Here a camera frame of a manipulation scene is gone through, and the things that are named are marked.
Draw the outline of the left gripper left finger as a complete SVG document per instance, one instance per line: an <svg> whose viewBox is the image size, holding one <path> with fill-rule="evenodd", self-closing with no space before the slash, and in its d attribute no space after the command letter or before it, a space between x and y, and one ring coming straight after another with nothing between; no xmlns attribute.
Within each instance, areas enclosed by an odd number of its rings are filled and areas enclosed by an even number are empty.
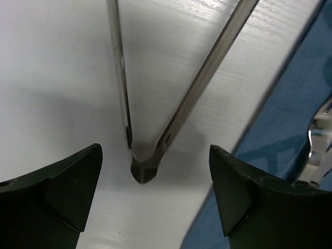
<svg viewBox="0 0 332 249"><path fill-rule="evenodd" d="M103 161L92 144L46 167L1 182L1 248L76 248Z"/></svg>

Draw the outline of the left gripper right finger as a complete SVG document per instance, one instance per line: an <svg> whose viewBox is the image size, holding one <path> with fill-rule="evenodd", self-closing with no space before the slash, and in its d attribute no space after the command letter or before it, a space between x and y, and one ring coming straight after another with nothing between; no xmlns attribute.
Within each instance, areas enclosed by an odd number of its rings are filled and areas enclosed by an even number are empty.
<svg viewBox="0 0 332 249"><path fill-rule="evenodd" d="M209 166L231 248L331 248L331 192L292 184L217 145Z"/></svg>

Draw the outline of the metal tongs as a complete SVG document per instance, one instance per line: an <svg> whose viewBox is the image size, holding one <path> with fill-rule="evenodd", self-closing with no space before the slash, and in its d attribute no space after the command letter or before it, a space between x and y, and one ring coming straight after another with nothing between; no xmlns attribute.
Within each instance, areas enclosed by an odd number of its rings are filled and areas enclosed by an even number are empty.
<svg viewBox="0 0 332 249"><path fill-rule="evenodd" d="M219 1L212 19L174 1L107 1L130 172L154 179L196 103L256 8Z"/></svg>

